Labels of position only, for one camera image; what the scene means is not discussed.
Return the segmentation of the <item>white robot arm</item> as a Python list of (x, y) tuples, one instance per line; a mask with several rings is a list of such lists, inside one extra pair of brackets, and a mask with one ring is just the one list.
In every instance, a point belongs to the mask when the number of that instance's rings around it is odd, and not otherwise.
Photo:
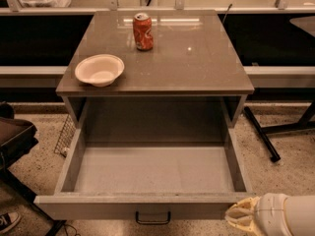
[(246, 198), (226, 211), (225, 220), (250, 236), (315, 236), (315, 196)]

